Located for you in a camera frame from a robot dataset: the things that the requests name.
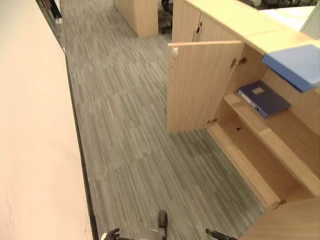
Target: gray machine part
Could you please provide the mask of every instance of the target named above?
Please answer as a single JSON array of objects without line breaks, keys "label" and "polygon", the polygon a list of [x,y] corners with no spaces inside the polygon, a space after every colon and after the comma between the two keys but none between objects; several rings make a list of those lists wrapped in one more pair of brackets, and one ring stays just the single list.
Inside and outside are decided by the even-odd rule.
[{"label": "gray machine part", "polygon": [[166,231],[163,228],[146,229],[139,233],[135,240],[163,240],[166,237]]}]

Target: desk surface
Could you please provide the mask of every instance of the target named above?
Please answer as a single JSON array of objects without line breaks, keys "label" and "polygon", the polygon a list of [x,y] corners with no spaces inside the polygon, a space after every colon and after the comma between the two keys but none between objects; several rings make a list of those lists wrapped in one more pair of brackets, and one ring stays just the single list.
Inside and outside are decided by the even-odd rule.
[{"label": "desk surface", "polygon": [[312,43],[311,37],[296,32],[236,0],[185,0],[186,3],[211,16],[239,36],[261,54]]},{"label": "desk surface", "polygon": [[261,10],[260,13],[300,32],[315,6],[298,6],[279,9]]}]

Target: black floor trim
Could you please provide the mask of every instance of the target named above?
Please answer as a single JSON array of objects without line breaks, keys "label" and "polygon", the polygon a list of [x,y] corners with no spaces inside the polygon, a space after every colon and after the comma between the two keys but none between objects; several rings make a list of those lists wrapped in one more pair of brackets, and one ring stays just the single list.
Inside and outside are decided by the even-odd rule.
[{"label": "black floor trim", "polygon": [[71,96],[71,102],[72,102],[76,135],[78,138],[78,145],[79,145],[79,150],[80,150],[84,189],[85,189],[86,202],[87,202],[88,213],[89,213],[89,218],[90,218],[92,237],[93,237],[93,240],[99,240],[96,216],[94,213],[94,207],[93,207],[92,199],[91,199],[90,186],[89,186],[89,180],[88,180],[87,168],[86,168],[86,161],[85,161],[84,150],[83,150],[82,141],[81,141],[77,112],[76,112],[76,108],[75,108],[75,101],[74,101],[73,89],[72,89],[71,78],[70,78],[70,73],[69,73],[69,63],[68,63],[67,55],[65,55],[65,62],[66,62],[66,71],[67,71],[67,76],[68,76],[68,83],[69,83],[69,89],[70,89],[70,96]]}]

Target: white wall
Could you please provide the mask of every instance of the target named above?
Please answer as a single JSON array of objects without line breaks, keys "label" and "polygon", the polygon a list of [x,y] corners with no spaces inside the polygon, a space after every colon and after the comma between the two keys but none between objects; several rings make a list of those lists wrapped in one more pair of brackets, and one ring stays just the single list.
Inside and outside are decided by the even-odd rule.
[{"label": "white wall", "polygon": [[0,239],[91,240],[64,52],[34,0],[0,1]]}]

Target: open cabinet door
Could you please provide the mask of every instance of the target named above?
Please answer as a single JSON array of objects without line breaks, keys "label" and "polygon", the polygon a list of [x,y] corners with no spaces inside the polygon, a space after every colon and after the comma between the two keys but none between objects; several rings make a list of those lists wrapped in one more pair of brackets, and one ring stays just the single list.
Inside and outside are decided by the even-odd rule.
[{"label": "open cabinet door", "polygon": [[212,122],[244,49],[241,41],[168,44],[167,129],[205,129]]},{"label": "open cabinet door", "polygon": [[319,240],[320,198],[267,210],[241,240]]}]

